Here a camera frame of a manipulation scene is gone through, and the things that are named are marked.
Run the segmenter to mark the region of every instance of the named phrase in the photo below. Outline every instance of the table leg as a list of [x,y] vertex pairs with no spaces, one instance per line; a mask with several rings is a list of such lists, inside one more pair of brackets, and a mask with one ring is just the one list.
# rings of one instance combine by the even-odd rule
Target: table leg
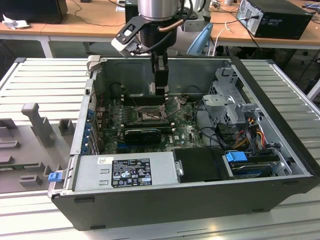
[[83,46],[84,46],[84,49],[85,49],[85,53],[86,54],[90,54],[90,44],[89,44],[89,42],[84,41],[82,43],[83,43]]
[[318,82],[314,85],[314,87],[310,90],[310,92],[307,94],[307,97],[312,101],[315,99],[315,97],[320,92],[320,79]]
[[51,59],[54,58],[54,55],[51,52],[51,48],[50,48],[50,45],[49,45],[49,38],[43,36],[39,41],[41,43],[41,46],[42,46],[42,49],[43,49],[45,57],[46,58],[51,58]]

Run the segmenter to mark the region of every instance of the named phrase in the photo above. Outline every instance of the yellow wire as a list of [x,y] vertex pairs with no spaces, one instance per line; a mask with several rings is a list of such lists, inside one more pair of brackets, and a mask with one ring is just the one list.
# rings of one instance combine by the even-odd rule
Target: yellow wire
[[241,145],[245,144],[247,141],[248,141],[248,138],[246,137],[243,141],[239,142],[233,148],[236,149],[236,148],[240,147]]
[[264,145],[263,145],[263,137],[262,137],[262,133],[261,133],[261,132],[259,132],[259,131],[257,131],[256,133],[257,133],[257,134],[259,134],[259,136],[260,136],[260,138],[261,138],[261,147],[264,147]]

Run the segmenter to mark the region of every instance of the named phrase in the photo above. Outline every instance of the motherboard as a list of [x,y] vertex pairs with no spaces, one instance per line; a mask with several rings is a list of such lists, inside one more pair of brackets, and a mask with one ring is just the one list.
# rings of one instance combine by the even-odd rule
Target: motherboard
[[203,147],[194,122],[196,102],[172,96],[163,104],[140,105],[113,99],[99,112],[104,154],[169,152]]

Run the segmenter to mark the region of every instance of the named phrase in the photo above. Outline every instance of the wooden desk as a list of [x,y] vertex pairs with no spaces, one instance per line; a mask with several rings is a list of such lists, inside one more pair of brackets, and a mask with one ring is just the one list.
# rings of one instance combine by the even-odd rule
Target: wooden desk
[[[98,26],[83,22],[75,16],[75,12],[84,21],[91,24],[109,25]],[[110,42],[125,23],[125,13],[117,12],[116,6],[107,0],[93,0],[91,3],[81,3],[79,0],[66,0],[68,12],[62,24],[31,23],[30,28],[11,30],[0,24],[0,39],[15,40],[36,40],[42,45],[46,58],[54,57],[50,41],[71,41],[71,42]],[[291,0],[301,7],[304,1]],[[234,7],[222,7],[227,11],[237,11]],[[224,23],[234,21],[236,18],[227,12],[211,12],[211,22]],[[225,26],[215,24],[211,33],[215,40],[218,33]],[[225,30],[219,37],[218,44],[223,46],[255,47],[245,27],[239,23],[230,23],[231,31]],[[319,49],[320,48],[320,24],[310,22],[300,40],[255,38],[262,48],[287,48],[287,49]]]
[[[97,26],[87,24],[75,16],[91,24],[109,25]],[[47,36],[84,36],[114,38],[125,25],[125,13],[116,11],[116,5],[107,0],[93,0],[91,3],[82,3],[79,0],[66,0],[68,12],[61,24],[47,24],[41,31]]]
[[[292,3],[301,7],[306,1],[291,0]],[[221,7],[226,11],[237,11],[237,4],[233,3],[233,7]],[[226,21],[234,21],[236,18],[228,12],[215,12],[216,8],[211,7],[211,22],[212,23],[224,23]],[[224,46],[241,46],[241,47],[255,47],[255,43],[250,38],[247,30],[240,22],[234,22],[227,25],[231,31],[224,30],[218,39],[220,45]],[[219,32],[225,28],[224,24],[214,24],[211,37],[215,40]],[[290,39],[276,39],[276,38],[258,38],[254,40],[258,43],[259,47],[265,48],[288,48],[288,49],[319,49],[320,48],[320,24],[310,22],[306,27],[304,33],[299,40]]]

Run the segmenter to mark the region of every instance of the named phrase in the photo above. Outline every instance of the copper pipe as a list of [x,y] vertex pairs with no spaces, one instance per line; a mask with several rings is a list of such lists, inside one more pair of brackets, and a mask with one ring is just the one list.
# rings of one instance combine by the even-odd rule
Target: copper pipe
[[158,31],[160,33],[165,33],[165,32],[170,32],[172,31],[173,29],[176,29],[177,27],[179,27],[180,25],[182,25],[184,23],[184,20],[183,19],[180,19],[178,21],[176,21],[175,23],[169,25],[169,26],[164,26],[164,27],[159,27],[158,28]]

